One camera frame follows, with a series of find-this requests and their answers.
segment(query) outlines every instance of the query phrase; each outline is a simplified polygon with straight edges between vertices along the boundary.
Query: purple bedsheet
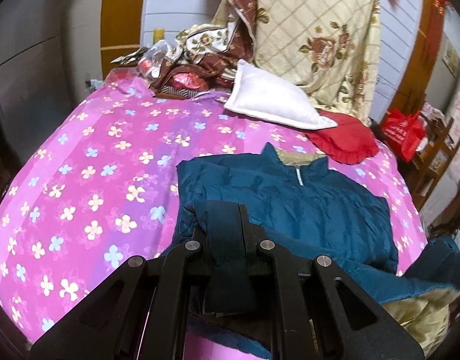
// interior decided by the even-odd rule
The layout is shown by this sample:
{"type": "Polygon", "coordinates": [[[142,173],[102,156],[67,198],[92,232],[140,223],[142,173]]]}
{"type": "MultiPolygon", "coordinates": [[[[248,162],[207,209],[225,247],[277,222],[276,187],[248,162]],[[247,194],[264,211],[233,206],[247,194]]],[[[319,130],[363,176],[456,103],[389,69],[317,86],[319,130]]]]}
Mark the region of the purple bedsheet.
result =
{"type": "MultiPolygon", "coordinates": [[[[0,206],[0,304],[35,341],[128,257],[159,255],[179,208],[176,165],[195,156],[259,153],[266,142],[314,152],[291,128],[229,114],[215,98],[163,100],[141,79],[79,105],[15,177],[0,206]]],[[[426,238],[390,151],[330,166],[384,196],[401,275],[426,238]]],[[[200,338],[186,359],[240,354],[200,338]]]]}

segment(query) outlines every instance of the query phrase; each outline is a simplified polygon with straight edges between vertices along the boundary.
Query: metal screw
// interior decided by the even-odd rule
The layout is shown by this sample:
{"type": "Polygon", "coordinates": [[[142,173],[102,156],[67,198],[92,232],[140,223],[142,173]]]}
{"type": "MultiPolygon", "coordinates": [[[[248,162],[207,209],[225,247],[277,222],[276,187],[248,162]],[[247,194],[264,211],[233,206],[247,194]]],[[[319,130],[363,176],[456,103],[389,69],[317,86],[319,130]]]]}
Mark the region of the metal screw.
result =
{"type": "Polygon", "coordinates": [[[332,259],[328,256],[318,256],[317,263],[321,266],[329,266],[332,263],[332,259]]]}
{"type": "Polygon", "coordinates": [[[188,241],[186,244],[185,244],[185,247],[188,249],[188,250],[197,250],[199,247],[200,247],[200,243],[198,241],[188,241]]]}
{"type": "Polygon", "coordinates": [[[260,242],[260,247],[266,251],[270,251],[275,247],[275,243],[269,239],[266,239],[265,241],[260,242]]]}
{"type": "Polygon", "coordinates": [[[143,259],[140,256],[133,256],[130,257],[128,260],[128,265],[132,268],[136,268],[137,266],[141,266],[143,264],[143,259]]]}

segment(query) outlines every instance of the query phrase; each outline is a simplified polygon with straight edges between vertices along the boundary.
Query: red plastic bag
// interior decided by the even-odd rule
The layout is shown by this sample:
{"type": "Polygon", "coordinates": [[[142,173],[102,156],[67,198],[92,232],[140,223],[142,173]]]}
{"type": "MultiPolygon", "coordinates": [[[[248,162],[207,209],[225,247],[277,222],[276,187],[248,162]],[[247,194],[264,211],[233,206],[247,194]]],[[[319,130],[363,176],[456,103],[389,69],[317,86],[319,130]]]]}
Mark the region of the red plastic bag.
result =
{"type": "Polygon", "coordinates": [[[418,121],[420,112],[405,116],[399,110],[392,109],[382,126],[383,134],[393,152],[409,162],[420,141],[427,135],[418,121]]]}

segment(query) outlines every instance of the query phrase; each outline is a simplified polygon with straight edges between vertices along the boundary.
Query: zipper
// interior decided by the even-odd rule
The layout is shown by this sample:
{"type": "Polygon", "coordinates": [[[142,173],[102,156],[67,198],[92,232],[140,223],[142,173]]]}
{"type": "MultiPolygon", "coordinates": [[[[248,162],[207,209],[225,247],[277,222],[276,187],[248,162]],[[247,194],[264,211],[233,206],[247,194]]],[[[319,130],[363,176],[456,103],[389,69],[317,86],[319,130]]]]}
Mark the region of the zipper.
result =
{"type": "Polygon", "coordinates": [[[296,169],[296,177],[298,178],[298,183],[303,186],[303,180],[301,179],[300,168],[295,167],[296,169]]]}

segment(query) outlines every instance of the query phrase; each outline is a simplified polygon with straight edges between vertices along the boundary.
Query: beige cloth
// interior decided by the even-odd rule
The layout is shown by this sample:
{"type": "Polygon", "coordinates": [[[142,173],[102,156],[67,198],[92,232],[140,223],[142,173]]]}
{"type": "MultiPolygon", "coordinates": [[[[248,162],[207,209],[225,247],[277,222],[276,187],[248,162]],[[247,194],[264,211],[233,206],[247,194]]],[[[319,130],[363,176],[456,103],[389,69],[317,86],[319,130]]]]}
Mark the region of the beige cloth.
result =
{"type": "Polygon", "coordinates": [[[451,288],[436,289],[415,298],[384,304],[383,308],[420,344],[428,357],[445,339],[449,306],[459,295],[451,288]]]}
{"type": "Polygon", "coordinates": [[[275,147],[276,154],[278,155],[279,160],[288,166],[305,166],[310,165],[313,161],[316,161],[320,158],[326,157],[326,154],[321,153],[299,153],[299,152],[287,152],[285,150],[275,147]]]}
{"type": "Polygon", "coordinates": [[[317,108],[368,124],[380,54],[379,0],[258,0],[255,64],[317,108]]]}

